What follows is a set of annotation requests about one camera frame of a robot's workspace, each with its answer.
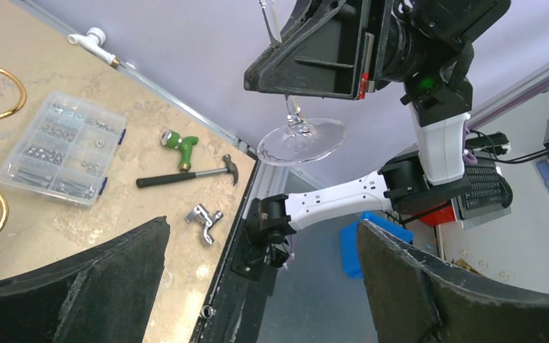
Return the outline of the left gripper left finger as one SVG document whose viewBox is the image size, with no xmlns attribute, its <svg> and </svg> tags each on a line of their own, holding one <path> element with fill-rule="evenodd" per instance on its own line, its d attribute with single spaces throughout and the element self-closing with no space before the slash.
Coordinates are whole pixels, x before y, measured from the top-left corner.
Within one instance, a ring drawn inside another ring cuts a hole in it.
<svg viewBox="0 0 549 343">
<path fill-rule="evenodd" d="M 157 217 L 105 243 L 0 280 L 0 342 L 141 342 L 170 236 Z"/>
</svg>

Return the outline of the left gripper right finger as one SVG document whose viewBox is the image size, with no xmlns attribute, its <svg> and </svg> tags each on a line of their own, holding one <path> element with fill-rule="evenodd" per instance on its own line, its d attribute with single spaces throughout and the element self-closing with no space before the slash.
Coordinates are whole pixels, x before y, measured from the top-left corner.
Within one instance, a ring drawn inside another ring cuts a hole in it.
<svg viewBox="0 0 549 343">
<path fill-rule="evenodd" d="M 549 294 L 470 272 L 368 220 L 357 250 L 379 342 L 549 342 Z"/>
</svg>

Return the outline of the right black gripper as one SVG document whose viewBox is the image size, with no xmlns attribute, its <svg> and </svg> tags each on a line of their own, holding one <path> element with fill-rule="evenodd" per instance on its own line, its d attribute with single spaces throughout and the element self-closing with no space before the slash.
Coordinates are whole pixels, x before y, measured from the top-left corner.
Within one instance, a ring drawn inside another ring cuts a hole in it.
<svg viewBox="0 0 549 343">
<path fill-rule="evenodd" d="M 473 42 L 473 1 L 297 1 L 244 89 L 364 99 L 403 83 L 404 100 L 471 100 Z"/>
</svg>

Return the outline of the clear wine glass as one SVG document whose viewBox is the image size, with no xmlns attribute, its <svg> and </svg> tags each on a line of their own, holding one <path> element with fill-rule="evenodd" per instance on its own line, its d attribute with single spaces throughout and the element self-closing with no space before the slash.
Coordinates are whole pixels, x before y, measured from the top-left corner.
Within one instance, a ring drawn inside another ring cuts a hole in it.
<svg viewBox="0 0 549 343">
<path fill-rule="evenodd" d="M 296 96 L 285 95 L 286 124 L 268 133 L 257 147 L 261 161 L 273 166 L 296 166 L 319 161 L 337 150 L 347 137 L 336 119 L 306 119 Z"/>
</svg>

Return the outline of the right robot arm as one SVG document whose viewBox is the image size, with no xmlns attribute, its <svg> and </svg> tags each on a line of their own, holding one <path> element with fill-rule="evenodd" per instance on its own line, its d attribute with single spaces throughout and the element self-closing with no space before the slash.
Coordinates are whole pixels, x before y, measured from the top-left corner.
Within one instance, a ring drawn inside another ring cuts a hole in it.
<svg viewBox="0 0 549 343">
<path fill-rule="evenodd" d="M 342 143 L 345 130 L 330 119 L 324 138 L 332 142 L 317 141 L 298 96 L 359 100 L 391 83 L 404 86 L 417 150 L 350 182 L 257 201 L 244 233 L 250 254 L 264 261 L 288 236 L 324 220 L 369 210 L 419 215 L 470 190 L 473 44 L 509 1 L 297 1 L 284 26 L 271 3 L 260 7 L 271 43 L 244 73 L 244 88 L 282 94 L 288 108 L 286 125 L 259 145 L 264 163 L 319 160 Z"/>
</svg>

